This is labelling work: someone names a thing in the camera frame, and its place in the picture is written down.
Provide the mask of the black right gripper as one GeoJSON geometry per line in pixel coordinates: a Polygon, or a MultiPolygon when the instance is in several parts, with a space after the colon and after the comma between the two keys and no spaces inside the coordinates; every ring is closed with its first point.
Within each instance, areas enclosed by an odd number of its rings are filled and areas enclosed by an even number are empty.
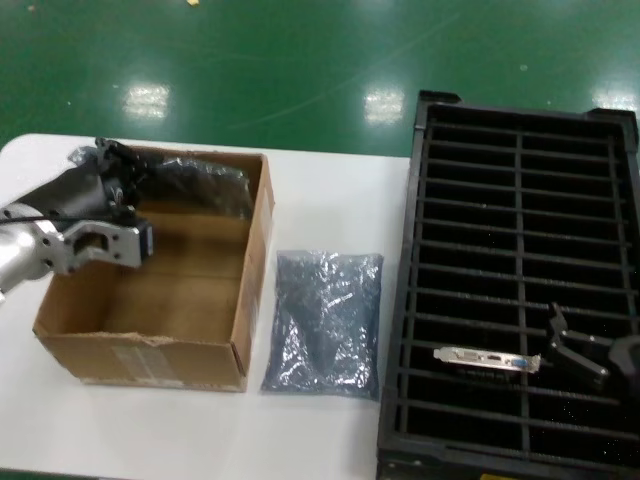
{"type": "Polygon", "coordinates": [[[595,336],[571,330],[560,306],[549,304],[552,317],[547,329],[551,345],[547,359],[555,368],[565,374],[601,390],[610,378],[607,368],[595,363],[587,357],[565,346],[567,342],[590,345],[596,349],[609,349],[609,361],[617,367],[621,375],[629,383],[639,382],[639,336],[620,337],[614,341],[610,338],[595,336]]]}

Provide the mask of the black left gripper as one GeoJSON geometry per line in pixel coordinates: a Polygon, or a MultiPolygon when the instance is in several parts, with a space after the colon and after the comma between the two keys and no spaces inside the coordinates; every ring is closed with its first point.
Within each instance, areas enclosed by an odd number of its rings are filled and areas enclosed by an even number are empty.
{"type": "Polygon", "coordinates": [[[161,165],[164,156],[103,137],[95,145],[73,151],[70,168],[10,203],[9,217],[129,223],[141,201],[146,172],[161,165]]]}

